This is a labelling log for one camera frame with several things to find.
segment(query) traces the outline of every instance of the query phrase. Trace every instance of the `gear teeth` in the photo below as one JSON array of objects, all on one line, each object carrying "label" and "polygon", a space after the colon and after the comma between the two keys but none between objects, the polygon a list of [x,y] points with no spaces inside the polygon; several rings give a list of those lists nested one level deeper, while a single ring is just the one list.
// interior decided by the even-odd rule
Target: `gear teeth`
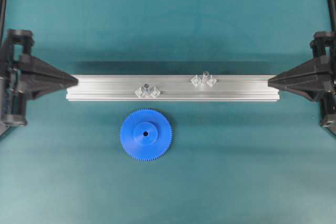
[{"label": "gear teeth", "polygon": [[[166,147],[166,148],[165,148],[165,149],[164,149],[158,156],[155,156],[155,157],[153,157],[153,158],[144,158],[144,159],[142,159],[142,158],[137,158],[137,157],[135,157],[134,155],[132,155],[132,153],[129,153],[129,152],[127,151],[127,149],[125,148],[125,146],[123,145],[123,142],[122,142],[122,136],[121,136],[121,134],[122,134],[122,129],[123,129],[123,127],[124,127],[125,122],[126,122],[129,118],[131,118],[132,116],[134,116],[136,113],[138,113],[138,112],[140,112],[140,111],[153,111],[153,112],[159,114],[160,116],[162,116],[162,118],[165,120],[165,122],[167,123],[167,125],[168,125],[169,128],[170,128],[170,135],[169,135],[169,140],[168,140],[168,146],[167,146],[167,147]],[[146,108],[146,109],[140,109],[140,110],[135,110],[135,111],[133,111],[131,114],[129,114],[129,115],[127,116],[127,118],[123,121],[123,123],[122,123],[122,125],[121,125],[121,127],[120,127],[120,131],[119,131],[119,140],[120,140],[120,143],[121,143],[121,146],[122,146],[123,150],[124,150],[129,156],[131,156],[132,158],[134,158],[134,159],[137,160],[137,161],[153,161],[153,160],[156,160],[156,159],[158,159],[159,157],[163,156],[163,155],[168,151],[168,149],[170,148],[170,146],[172,145],[172,139],[173,139],[173,131],[172,131],[172,126],[171,126],[170,122],[168,121],[168,119],[167,119],[161,112],[159,112],[159,111],[157,111],[157,110],[154,110],[154,109],[149,109],[149,108]]]}]

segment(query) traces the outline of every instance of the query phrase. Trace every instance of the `aluminum profile rail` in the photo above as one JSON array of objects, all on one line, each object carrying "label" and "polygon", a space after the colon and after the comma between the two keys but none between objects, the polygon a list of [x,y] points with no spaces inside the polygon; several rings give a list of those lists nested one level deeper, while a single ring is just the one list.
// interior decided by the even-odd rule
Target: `aluminum profile rail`
[{"label": "aluminum profile rail", "polygon": [[277,101],[269,75],[213,75],[215,83],[195,85],[192,75],[74,75],[69,101]]}]

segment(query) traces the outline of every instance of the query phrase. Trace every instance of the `teal surface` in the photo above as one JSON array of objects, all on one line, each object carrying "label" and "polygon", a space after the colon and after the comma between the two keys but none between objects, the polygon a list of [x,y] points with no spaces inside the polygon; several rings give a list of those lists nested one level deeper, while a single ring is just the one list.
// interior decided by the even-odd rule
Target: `teal surface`
[{"label": "teal surface", "polygon": [[[35,56],[70,73],[275,74],[312,57],[327,0],[8,0],[6,29],[31,29]],[[173,144],[130,158],[119,129],[153,108]],[[28,105],[0,141],[0,223],[334,223],[336,140],[319,108],[276,103]]]}]

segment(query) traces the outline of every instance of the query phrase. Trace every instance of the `blue gear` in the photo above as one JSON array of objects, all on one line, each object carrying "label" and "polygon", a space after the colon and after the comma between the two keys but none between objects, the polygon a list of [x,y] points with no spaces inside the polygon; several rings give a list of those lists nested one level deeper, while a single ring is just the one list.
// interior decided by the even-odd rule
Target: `blue gear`
[{"label": "blue gear", "polygon": [[150,161],[162,156],[172,142],[167,118],[155,110],[137,110],[121,126],[120,142],[131,157]]}]

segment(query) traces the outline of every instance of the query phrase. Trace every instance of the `black plastic mount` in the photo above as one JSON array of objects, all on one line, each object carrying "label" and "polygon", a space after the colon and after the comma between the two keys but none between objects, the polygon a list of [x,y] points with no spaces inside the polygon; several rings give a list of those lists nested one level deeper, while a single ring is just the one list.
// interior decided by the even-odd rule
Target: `black plastic mount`
[{"label": "black plastic mount", "polygon": [[328,7],[332,31],[315,33],[313,59],[275,76],[268,85],[319,102],[320,124],[336,136],[336,0],[328,0]]},{"label": "black plastic mount", "polygon": [[[0,48],[0,134],[27,124],[26,104],[42,95],[77,85],[78,80],[32,56],[33,33],[9,30]],[[14,59],[14,45],[21,45]]]}]

